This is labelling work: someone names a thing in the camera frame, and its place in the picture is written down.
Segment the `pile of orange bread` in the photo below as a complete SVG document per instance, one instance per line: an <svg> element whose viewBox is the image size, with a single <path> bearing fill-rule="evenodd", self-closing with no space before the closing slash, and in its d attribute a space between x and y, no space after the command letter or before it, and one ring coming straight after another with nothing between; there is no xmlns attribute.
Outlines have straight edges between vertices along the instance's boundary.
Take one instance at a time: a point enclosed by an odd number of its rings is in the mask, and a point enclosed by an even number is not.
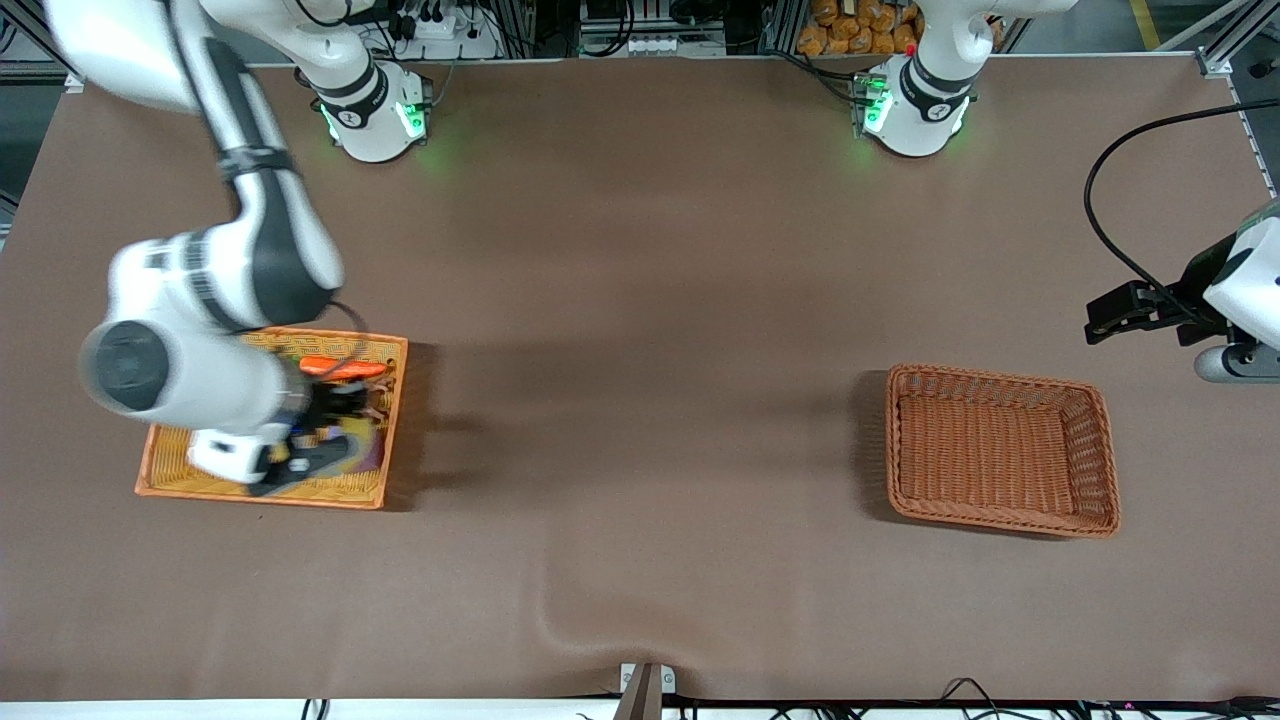
<svg viewBox="0 0 1280 720"><path fill-rule="evenodd" d="M804 56L915 55L983 61L1021 0L808 0L776 46Z"/></svg>

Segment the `yellow wicker basket orange rim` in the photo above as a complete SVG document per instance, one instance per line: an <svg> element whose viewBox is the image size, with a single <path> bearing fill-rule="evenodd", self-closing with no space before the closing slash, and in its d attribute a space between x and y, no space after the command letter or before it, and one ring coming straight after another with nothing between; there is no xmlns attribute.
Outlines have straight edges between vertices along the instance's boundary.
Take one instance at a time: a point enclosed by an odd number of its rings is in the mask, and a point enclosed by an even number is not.
<svg viewBox="0 0 1280 720"><path fill-rule="evenodd" d="M346 473L346 466L358 452L351 441L351 457L337 468L317 477L289 486L264 497L252 497L250 486L223 480L189 464L188 450L192 432L173 427L154 425L148 429L143 446L134 492L140 496L195 498L242 503L279 503L325 509L379 510L385 503L392 450L404 373L410 360L410 342L398 336L361 333L355 331L319 331L298 328L269 328L244 337L247 345L266 348L298 366L306 355L352 357L390 366L384 375L397 380L394 404L384 424L376 424L385 433L385 457L380 471ZM344 416L337 421L317 421L315 428L293 430L289 439L301 447L312 447L324 439L348 439L346 427L356 423L375 424L364 414Z"/></svg>

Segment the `brown wicker basket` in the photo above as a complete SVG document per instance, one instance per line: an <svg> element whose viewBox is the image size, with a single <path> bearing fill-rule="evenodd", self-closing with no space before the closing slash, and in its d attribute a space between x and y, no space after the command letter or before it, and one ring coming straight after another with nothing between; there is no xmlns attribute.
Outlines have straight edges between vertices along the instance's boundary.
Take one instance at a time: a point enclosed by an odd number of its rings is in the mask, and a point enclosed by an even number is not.
<svg viewBox="0 0 1280 720"><path fill-rule="evenodd" d="M884 462L890 505L913 520L1075 539L1121 525L1110 415L1088 383L895 365Z"/></svg>

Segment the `orange toy carrot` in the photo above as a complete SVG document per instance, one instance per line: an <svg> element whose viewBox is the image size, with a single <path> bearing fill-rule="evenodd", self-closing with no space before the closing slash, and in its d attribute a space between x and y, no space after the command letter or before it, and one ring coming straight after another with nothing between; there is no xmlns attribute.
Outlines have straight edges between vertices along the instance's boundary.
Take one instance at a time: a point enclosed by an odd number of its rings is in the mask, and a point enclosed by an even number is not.
<svg viewBox="0 0 1280 720"><path fill-rule="evenodd" d="M298 360L298 366L305 375L320 382L365 380L384 375L390 369L385 363L320 355L302 356Z"/></svg>

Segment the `white power strip with plugs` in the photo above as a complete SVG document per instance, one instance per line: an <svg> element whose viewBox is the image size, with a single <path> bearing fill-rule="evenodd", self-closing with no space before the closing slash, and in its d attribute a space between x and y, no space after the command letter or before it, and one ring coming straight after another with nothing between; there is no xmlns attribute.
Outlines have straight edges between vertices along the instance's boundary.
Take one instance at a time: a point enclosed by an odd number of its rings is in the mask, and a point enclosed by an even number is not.
<svg viewBox="0 0 1280 720"><path fill-rule="evenodd" d="M494 15L476 6L434 6L404 17L412 32L394 41L394 54L410 61L490 60L508 56Z"/></svg>

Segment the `aluminium frame profile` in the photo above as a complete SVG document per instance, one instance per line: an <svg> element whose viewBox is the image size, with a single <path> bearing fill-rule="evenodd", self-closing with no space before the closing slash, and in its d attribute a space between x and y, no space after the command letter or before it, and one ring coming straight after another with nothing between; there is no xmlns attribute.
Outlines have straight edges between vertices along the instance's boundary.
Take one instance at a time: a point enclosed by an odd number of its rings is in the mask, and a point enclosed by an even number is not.
<svg viewBox="0 0 1280 720"><path fill-rule="evenodd" d="M1210 41L1194 50L1199 72L1207 78L1230 76L1233 58L1247 44L1265 31L1280 32L1280 0L1226 0L1221 6L1157 45L1153 53L1174 53L1213 28L1217 31Z"/></svg>

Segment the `purple cube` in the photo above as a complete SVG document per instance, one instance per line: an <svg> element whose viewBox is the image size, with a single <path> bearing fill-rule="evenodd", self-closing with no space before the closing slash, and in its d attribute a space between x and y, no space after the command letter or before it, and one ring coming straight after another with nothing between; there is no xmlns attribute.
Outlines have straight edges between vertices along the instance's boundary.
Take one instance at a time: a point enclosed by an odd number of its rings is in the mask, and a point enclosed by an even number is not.
<svg viewBox="0 0 1280 720"><path fill-rule="evenodd" d="M346 427L344 433L352 439L358 452L346 466L346 473L360 474L380 471L385 457L385 433L376 424L356 423Z"/></svg>

